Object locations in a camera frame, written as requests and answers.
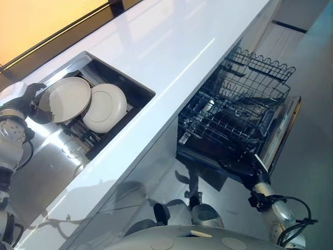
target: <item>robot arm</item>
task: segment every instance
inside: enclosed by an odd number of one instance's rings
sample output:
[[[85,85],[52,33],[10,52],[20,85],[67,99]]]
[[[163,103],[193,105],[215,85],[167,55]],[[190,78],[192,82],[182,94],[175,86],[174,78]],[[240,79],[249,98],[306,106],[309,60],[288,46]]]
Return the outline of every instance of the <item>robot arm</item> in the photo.
[[[281,196],[274,192],[266,167],[257,155],[247,156],[252,166],[240,163],[219,162],[227,172],[238,176],[243,185],[251,191],[250,205],[262,213],[266,222],[270,241],[287,249],[306,249],[301,232],[317,220],[311,218],[311,211],[302,200]],[[308,210],[308,217],[297,220],[286,205],[288,199],[301,202]]]
[[[13,242],[15,227],[21,229],[20,235],[23,233],[23,227],[15,223],[14,216],[5,209],[9,202],[11,179],[23,155],[22,144],[34,137],[34,132],[27,127],[26,117],[50,120],[49,114],[32,105],[36,92],[44,87],[41,83],[27,86],[18,82],[0,93],[0,250],[12,249],[10,244]]]

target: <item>dish drying rack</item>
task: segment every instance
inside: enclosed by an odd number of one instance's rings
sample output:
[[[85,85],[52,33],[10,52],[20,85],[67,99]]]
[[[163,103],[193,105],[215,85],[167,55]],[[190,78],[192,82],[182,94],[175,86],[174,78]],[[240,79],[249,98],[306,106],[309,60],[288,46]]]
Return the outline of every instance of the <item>dish drying rack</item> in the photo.
[[[295,72],[270,58],[233,49],[178,117],[178,142],[209,140],[228,149],[257,151]]]
[[[79,70],[66,74],[63,78],[79,77],[88,82],[90,88],[96,86],[91,80],[83,76]],[[69,121],[56,123],[65,134],[69,135],[77,143],[79,143],[86,151],[86,157],[92,160],[98,152],[106,146],[106,144],[129,122],[138,112],[139,109],[134,108],[127,103],[126,117],[123,117],[111,131],[108,133],[96,133],[89,129],[83,122],[82,114],[86,112],[84,110],[80,115],[72,118]]]

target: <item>dishwasher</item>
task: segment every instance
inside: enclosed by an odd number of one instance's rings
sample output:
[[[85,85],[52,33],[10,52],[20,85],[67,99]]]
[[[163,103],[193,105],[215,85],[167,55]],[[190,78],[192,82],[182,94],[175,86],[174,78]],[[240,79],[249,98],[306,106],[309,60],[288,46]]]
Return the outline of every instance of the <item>dishwasher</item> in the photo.
[[[271,173],[283,147],[277,139],[281,127],[301,102],[288,97],[286,82],[295,70],[241,47],[232,49],[179,113],[178,159],[240,181],[217,162],[223,158],[246,164],[245,154],[252,153],[265,158]],[[267,160],[268,154],[275,159]]]

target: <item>black cable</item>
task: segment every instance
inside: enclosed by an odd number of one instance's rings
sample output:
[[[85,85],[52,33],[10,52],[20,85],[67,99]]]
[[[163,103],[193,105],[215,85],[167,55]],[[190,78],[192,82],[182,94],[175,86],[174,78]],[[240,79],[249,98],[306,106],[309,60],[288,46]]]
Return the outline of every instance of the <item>black cable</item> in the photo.
[[[308,218],[311,219],[311,210],[310,210],[310,207],[307,205],[307,203],[305,203],[301,199],[298,199],[298,198],[293,197],[293,196],[283,196],[281,198],[275,199],[274,201],[278,202],[278,201],[283,201],[284,199],[293,199],[294,201],[302,203],[306,207],[306,209],[308,211]]]
[[[15,223],[15,227],[20,228],[21,231],[20,231],[19,235],[17,236],[15,242],[11,245],[12,248],[14,248],[14,247],[17,245],[17,243],[18,243],[19,240],[21,239],[21,237],[22,237],[22,235],[23,235],[23,232],[24,232],[24,226],[22,226],[21,224],[19,224],[19,223]]]
[[[33,152],[34,152],[34,148],[33,148],[33,144],[32,144],[32,142],[31,141],[28,141],[28,143],[29,143],[29,145],[30,145],[30,156],[29,156],[29,158],[25,161],[25,163],[23,163],[20,167],[18,167],[17,169],[16,169],[16,171],[18,171],[18,170],[20,170],[20,169],[22,169],[30,160],[31,160],[31,158],[32,158],[32,156],[33,156]]]
[[[292,197],[292,196],[284,196],[284,197],[275,199],[275,202],[277,202],[277,201],[285,201],[287,199],[293,199],[293,200],[295,200],[297,202],[302,203],[306,207],[306,210],[308,211],[308,217],[304,218],[303,220],[296,220],[296,222],[298,222],[298,224],[296,224],[294,226],[291,226],[291,227],[288,227],[286,230],[284,230],[280,234],[280,236],[279,236],[279,238],[277,240],[277,245],[282,246],[282,247],[285,247],[285,245],[288,242],[290,242],[292,239],[296,238],[299,234],[301,234],[302,231],[306,228],[306,226],[318,222],[318,220],[313,220],[311,218],[312,215],[311,215],[311,210],[310,210],[309,206],[304,201],[302,201],[301,199],[298,199],[298,198]],[[299,230],[296,233],[294,233],[292,236],[290,236],[289,238],[287,238],[284,241],[284,238],[286,237],[286,235],[288,233],[290,233],[291,231],[293,231],[295,229],[298,229],[298,228],[299,228]]]

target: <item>metal rack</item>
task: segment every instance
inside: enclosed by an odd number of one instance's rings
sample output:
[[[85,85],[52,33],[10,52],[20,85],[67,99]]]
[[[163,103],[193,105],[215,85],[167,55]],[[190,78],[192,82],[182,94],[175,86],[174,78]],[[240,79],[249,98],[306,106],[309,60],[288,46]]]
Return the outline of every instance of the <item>metal rack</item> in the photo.
[[[232,50],[179,114],[178,141],[192,136],[222,147],[255,150],[290,87],[294,67]]]

